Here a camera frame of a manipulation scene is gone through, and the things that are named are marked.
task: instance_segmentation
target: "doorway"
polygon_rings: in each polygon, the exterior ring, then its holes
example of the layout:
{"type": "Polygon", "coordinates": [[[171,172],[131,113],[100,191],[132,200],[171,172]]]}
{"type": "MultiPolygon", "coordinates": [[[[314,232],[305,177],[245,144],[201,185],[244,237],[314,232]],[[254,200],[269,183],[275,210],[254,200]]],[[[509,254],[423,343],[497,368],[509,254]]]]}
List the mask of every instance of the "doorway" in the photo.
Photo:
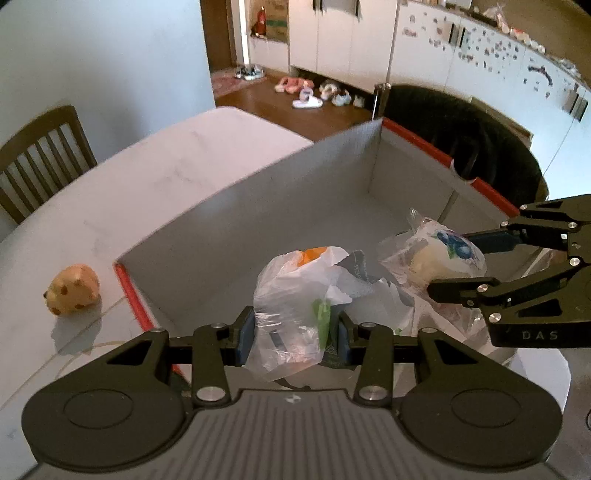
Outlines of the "doorway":
{"type": "Polygon", "coordinates": [[[209,72],[236,65],[236,47],[230,0],[201,0],[203,34],[209,72]]]}

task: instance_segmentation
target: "white wall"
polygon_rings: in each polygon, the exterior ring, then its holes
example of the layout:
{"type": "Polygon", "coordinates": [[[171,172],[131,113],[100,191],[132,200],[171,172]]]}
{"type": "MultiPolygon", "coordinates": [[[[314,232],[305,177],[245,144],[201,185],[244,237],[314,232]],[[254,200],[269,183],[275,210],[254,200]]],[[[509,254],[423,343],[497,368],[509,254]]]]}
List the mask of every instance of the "white wall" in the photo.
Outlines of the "white wall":
{"type": "Polygon", "coordinates": [[[0,145],[70,103],[100,162],[215,106],[199,0],[11,0],[0,66],[0,145]]]}

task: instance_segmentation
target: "blueberry print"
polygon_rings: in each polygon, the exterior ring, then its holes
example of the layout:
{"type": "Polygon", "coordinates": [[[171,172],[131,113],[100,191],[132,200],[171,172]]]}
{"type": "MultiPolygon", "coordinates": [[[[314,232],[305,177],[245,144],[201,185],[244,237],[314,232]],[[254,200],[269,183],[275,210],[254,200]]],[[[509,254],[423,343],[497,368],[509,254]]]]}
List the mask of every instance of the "blueberry print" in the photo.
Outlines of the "blueberry print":
{"type": "Polygon", "coordinates": [[[474,258],[474,253],[466,241],[450,231],[437,232],[437,238],[447,246],[449,258],[459,257],[462,260],[474,258]]]}

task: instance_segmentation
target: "black chair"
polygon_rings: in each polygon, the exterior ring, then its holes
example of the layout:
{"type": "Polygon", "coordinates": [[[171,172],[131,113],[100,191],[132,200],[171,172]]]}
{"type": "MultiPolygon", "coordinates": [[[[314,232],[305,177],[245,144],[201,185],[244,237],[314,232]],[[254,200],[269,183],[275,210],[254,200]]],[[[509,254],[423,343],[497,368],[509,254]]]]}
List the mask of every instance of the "black chair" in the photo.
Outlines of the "black chair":
{"type": "Polygon", "coordinates": [[[451,156],[463,178],[480,177],[516,207],[547,197],[540,166],[529,149],[505,125],[465,100],[394,85],[384,116],[451,156]]]}

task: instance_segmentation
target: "round metal bolt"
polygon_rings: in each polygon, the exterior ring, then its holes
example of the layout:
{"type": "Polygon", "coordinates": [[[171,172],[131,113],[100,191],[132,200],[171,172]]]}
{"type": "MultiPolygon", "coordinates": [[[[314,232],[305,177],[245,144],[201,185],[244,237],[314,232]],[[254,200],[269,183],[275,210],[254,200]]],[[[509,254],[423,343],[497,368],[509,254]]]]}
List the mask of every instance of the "round metal bolt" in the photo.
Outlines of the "round metal bolt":
{"type": "Polygon", "coordinates": [[[359,396],[369,401],[383,400],[387,395],[388,391],[379,385],[367,385],[359,390],[359,396]]]}
{"type": "Polygon", "coordinates": [[[202,401],[218,401],[226,396],[226,391],[220,387],[202,387],[195,395],[202,401]]]}

